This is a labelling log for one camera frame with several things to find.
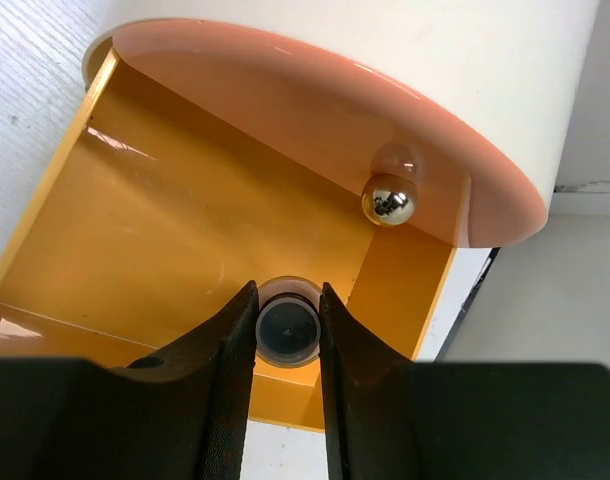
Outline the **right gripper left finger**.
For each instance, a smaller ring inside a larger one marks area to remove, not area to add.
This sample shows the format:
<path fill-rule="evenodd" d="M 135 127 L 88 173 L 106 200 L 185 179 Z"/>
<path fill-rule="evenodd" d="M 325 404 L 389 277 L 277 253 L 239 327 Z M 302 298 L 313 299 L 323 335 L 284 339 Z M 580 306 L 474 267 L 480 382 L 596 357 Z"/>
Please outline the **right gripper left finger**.
<path fill-rule="evenodd" d="M 0 357 L 0 479 L 236 479 L 259 296 L 123 368 Z"/>

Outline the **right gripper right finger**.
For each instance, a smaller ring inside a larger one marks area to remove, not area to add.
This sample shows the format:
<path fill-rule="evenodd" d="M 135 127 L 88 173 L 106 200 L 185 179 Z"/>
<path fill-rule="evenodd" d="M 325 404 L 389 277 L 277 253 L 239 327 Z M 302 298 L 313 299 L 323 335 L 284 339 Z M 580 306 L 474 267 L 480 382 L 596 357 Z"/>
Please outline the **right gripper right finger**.
<path fill-rule="evenodd" d="M 414 362 L 330 285 L 321 377 L 333 479 L 610 479 L 610 370 Z"/>

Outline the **beige foundation bottle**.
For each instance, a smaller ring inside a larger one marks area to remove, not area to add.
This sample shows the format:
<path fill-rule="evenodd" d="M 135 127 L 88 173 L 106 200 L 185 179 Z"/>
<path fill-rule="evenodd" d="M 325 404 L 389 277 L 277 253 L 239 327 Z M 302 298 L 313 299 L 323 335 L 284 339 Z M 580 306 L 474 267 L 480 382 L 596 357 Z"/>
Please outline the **beige foundation bottle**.
<path fill-rule="evenodd" d="M 299 368 L 319 355 L 321 288 L 296 276 L 273 278 L 258 289 L 257 354 L 279 368 Z"/>

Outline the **yellow drawer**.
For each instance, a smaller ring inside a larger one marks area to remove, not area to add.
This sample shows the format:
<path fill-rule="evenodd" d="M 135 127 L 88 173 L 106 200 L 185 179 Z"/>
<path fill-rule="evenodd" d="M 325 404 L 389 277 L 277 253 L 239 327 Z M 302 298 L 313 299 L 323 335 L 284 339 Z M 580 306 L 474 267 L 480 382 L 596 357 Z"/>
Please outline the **yellow drawer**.
<path fill-rule="evenodd" d="M 108 51 L 0 259 L 0 355 L 124 364 L 294 276 L 416 360 L 455 256 Z"/>

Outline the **orange top drawer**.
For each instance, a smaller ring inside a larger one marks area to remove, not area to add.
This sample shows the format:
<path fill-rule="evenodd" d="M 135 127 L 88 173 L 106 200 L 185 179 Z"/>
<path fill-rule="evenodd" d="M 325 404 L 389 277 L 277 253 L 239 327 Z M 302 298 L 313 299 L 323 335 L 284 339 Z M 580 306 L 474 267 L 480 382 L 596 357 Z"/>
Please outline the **orange top drawer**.
<path fill-rule="evenodd" d="M 498 147 L 426 96 L 341 55 L 181 18 L 132 22 L 112 40 L 136 71 L 353 194 L 378 173 L 411 181 L 412 224 L 452 245 L 503 246 L 546 222 L 541 194 Z"/>

